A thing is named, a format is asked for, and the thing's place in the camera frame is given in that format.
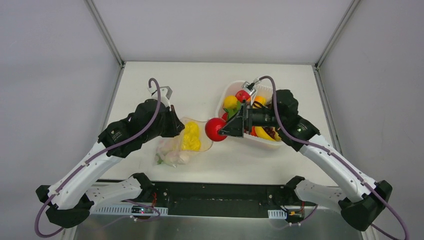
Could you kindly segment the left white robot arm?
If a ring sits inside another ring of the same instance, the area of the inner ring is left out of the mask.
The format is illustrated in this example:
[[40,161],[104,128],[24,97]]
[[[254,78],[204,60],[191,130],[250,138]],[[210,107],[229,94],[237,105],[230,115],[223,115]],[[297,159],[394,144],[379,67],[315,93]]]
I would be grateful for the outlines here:
[[104,187],[93,184],[143,144],[157,137],[176,137],[184,128],[168,100],[150,98],[140,103],[126,118],[110,123],[89,153],[63,179],[36,189],[43,203],[42,211],[52,224],[68,229],[108,204],[135,199],[149,201],[154,185],[145,173],[133,173]]

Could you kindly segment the white toy radish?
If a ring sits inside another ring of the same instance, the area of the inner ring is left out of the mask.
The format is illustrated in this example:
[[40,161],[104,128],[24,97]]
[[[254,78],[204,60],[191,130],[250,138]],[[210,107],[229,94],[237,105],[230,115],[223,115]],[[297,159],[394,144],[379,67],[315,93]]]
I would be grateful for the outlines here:
[[178,165],[185,165],[191,156],[188,152],[182,151],[179,141],[176,138],[163,138],[156,148],[154,159],[158,165],[166,164],[176,168]]

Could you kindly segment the clear zip top bag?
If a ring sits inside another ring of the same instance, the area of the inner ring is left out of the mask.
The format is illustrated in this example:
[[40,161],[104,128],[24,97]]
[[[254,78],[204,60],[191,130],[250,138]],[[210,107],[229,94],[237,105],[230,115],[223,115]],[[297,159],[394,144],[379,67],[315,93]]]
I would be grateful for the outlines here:
[[182,117],[180,121],[184,129],[178,136],[159,141],[154,158],[158,165],[165,164],[174,168],[186,165],[194,156],[208,151],[213,146],[213,141],[205,132],[205,121],[188,117]]

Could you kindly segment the orange toy mango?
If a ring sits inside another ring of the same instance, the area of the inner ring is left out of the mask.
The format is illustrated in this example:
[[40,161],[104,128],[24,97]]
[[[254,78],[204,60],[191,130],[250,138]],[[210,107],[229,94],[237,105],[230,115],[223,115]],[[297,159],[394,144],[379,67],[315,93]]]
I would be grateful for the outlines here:
[[267,99],[263,96],[256,96],[254,101],[252,102],[252,107],[254,109],[260,109],[267,105]]

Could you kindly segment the red toy tomato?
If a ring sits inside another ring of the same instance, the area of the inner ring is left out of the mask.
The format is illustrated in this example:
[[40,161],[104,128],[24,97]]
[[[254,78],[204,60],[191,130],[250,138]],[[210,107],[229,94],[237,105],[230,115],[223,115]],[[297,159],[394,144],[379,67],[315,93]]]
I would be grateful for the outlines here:
[[219,131],[226,125],[226,121],[219,117],[209,119],[204,127],[205,134],[213,142],[221,142],[227,138],[226,135],[219,134]]

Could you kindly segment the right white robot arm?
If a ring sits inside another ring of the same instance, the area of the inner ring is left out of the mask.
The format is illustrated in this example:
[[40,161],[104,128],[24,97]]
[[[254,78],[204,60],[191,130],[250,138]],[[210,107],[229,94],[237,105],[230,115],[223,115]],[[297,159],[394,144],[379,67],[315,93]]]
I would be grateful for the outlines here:
[[284,200],[290,205],[300,201],[321,205],[341,214],[354,229],[365,231],[385,209],[392,186],[367,176],[348,162],[308,120],[299,115],[299,102],[288,89],[277,90],[271,108],[251,108],[242,103],[218,133],[240,137],[252,127],[274,127],[281,140],[313,161],[336,184],[329,187],[295,176],[285,184]]

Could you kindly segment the yellow toy cabbage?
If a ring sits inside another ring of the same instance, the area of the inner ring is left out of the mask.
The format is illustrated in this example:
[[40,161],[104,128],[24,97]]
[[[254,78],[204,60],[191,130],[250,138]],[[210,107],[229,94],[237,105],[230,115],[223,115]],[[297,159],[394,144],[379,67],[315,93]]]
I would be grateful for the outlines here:
[[185,124],[184,134],[181,142],[182,151],[199,151],[202,146],[200,140],[200,128],[194,121]]

